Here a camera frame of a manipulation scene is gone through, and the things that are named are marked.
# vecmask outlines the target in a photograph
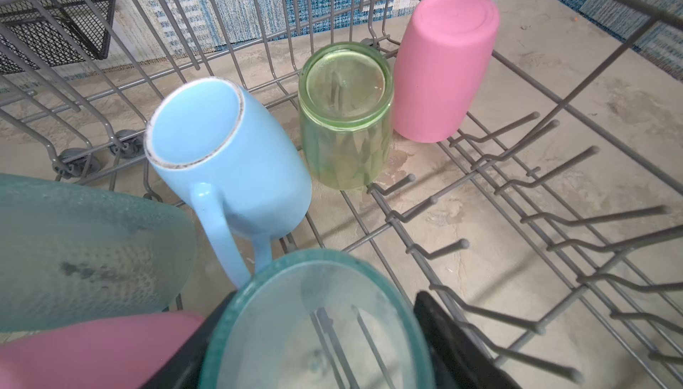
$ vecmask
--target green glass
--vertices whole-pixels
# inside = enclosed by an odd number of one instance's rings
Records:
[[[298,94],[311,174],[334,189],[373,181],[387,162],[393,132],[387,60],[360,43],[330,44],[304,65]]]

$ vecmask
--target upside-down cup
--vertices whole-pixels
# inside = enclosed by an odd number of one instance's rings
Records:
[[[393,127],[420,143],[460,127],[491,61],[500,16],[491,0],[422,0],[394,66]]]

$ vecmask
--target glass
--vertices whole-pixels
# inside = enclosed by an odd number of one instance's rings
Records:
[[[387,60],[360,43],[330,44],[304,65],[298,94],[311,174],[334,189],[373,181],[387,162],[393,132]]]
[[[0,331],[160,312],[197,256],[181,209],[0,173]]]
[[[434,372],[396,288],[363,261],[314,249],[279,258],[232,299],[213,332],[200,387],[433,389]]]

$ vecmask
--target rack wheel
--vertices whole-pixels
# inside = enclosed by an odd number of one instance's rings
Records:
[[[74,155],[78,155],[82,152],[87,151],[87,149],[84,149],[82,147],[71,147],[69,149],[64,149],[64,151],[59,154],[59,160],[64,162],[65,159],[70,158]],[[102,169],[102,163],[97,159],[95,155],[91,155],[90,158],[90,165],[88,167],[88,173],[83,174],[85,170],[85,163],[88,161],[88,156],[83,156],[81,158],[78,158],[77,160],[73,160],[72,162],[66,164],[67,167],[69,167],[70,171],[66,172],[63,170],[59,170],[57,168],[53,168],[55,172],[59,175],[62,176],[64,179],[70,179],[72,177],[85,177],[90,174],[94,174],[98,172],[99,170]]]
[[[118,131],[116,133],[116,137],[122,138],[130,136],[131,134],[135,134],[135,130],[122,129],[121,131]],[[121,158],[123,158],[124,160],[130,160],[131,158],[135,158],[136,156],[140,156],[145,153],[145,148],[143,146],[142,141],[142,134],[136,137],[129,138],[128,140],[122,140],[121,143],[124,144],[124,146],[126,147],[125,149],[121,149],[116,145],[112,145],[109,147],[109,151],[112,155],[116,156],[117,154],[121,153]]]

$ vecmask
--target black mesh organizer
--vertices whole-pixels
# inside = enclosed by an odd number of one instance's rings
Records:
[[[109,53],[109,32],[83,0],[39,0],[50,15],[78,43],[92,59],[102,60]],[[92,0],[102,15],[111,24],[114,18],[115,0]],[[18,1],[0,6],[0,22],[25,43],[50,66],[66,65],[83,61],[81,56],[59,32],[33,8],[29,1]],[[38,66],[30,61],[11,42],[0,35],[0,42],[34,69]],[[0,73],[13,74],[22,69],[7,56],[0,54]]]

